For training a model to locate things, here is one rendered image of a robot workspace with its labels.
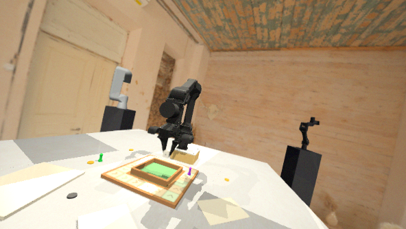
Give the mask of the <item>white die with black pips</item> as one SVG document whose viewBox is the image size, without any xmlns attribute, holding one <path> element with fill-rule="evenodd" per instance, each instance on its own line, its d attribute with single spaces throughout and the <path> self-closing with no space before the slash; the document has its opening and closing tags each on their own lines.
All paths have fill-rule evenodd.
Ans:
<svg viewBox="0 0 406 229">
<path fill-rule="evenodd" d="M 163 151 L 163 157 L 168 158 L 169 157 L 169 152 L 168 150 Z"/>
</svg>

